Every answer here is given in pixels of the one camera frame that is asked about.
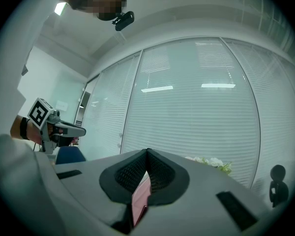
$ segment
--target ceiling light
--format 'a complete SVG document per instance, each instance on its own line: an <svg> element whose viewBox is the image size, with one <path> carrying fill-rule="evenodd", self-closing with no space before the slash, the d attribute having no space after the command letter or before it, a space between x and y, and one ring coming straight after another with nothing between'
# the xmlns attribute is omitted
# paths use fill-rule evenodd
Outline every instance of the ceiling light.
<svg viewBox="0 0 295 236"><path fill-rule="evenodd" d="M59 16L61 15L61 13L63 12L64 8L65 8L66 3L65 2L60 2L56 5L55 8L55 13L58 14Z"/></svg>
<svg viewBox="0 0 295 236"><path fill-rule="evenodd" d="M154 92L154 91L162 91L162 90L169 90L173 89L173 86L167 86L167 87L160 87L160 88L147 88L147 89L141 89L142 92Z"/></svg>
<svg viewBox="0 0 295 236"><path fill-rule="evenodd" d="M235 84L202 84L202 88L229 88L232 89L236 85Z"/></svg>

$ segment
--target blue chair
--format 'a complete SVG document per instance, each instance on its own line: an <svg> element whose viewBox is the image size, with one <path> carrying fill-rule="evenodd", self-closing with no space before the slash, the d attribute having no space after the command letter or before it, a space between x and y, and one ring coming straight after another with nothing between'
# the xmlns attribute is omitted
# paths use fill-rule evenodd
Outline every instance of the blue chair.
<svg viewBox="0 0 295 236"><path fill-rule="evenodd" d="M78 147L64 146L59 148L55 164L78 163L85 161L86 159Z"/></svg>

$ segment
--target window blinds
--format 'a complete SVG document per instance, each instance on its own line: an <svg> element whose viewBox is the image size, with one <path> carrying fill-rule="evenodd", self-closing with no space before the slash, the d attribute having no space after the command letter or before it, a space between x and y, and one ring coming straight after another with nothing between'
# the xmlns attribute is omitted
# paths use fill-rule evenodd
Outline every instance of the window blinds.
<svg viewBox="0 0 295 236"><path fill-rule="evenodd" d="M261 148L252 190L269 204L273 166L285 167L289 188L295 179L295 93L272 52L235 40L226 41L246 72L257 101Z"/></svg>
<svg viewBox="0 0 295 236"><path fill-rule="evenodd" d="M81 137L80 150L87 160L120 153L138 59L137 55L101 72L83 120L87 133Z"/></svg>
<svg viewBox="0 0 295 236"><path fill-rule="evenodd" d="M121 152L142 148L232 162L231 176L250 187L260 148L257 107L219 39L176 41L143 53Z"/></svg>

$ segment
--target black slot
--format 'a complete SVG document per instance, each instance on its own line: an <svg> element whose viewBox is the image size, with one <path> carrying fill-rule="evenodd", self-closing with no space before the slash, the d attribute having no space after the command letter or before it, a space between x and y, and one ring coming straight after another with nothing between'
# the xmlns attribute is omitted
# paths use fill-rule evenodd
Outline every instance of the black slot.
<svg viewBox="0 0 295 236"><path fill-rule="evenodd" d="M241 231L246 230L257 222L257 219L249 213L231 192L220 192L216 196Z"/></svg>
<svg viewBox="0 0 295 236"><path fill-rule="evenodd" d="M72 170L72 171L58 173L57 176L59 179L64 179L67 177L74 177L79 174L82 174L82 172L80 172L79 170Z"/></svg>

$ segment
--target person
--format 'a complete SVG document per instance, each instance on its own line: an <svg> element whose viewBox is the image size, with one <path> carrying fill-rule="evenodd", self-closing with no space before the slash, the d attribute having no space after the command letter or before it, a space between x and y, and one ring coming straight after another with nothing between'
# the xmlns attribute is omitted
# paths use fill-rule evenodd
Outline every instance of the person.
<svg viewBox="0 0 295 236"><path fill-rule="evenodd" d="M73 10L82 11L85 13L92 13L95 17L100 20L108 21L113 20L117 17L118 13L122 12L125 7L126 0L58 0L58 2L67 3ZM12 127L10 129L10 135L16 139L28 139L37 144L41 144L41 136L39 129L30 121L26 121L26 131L21 134L21 122L23 117L17 115L13 121ZM48 126L49 135L52 133L53 127L51 124Z"/></svg>

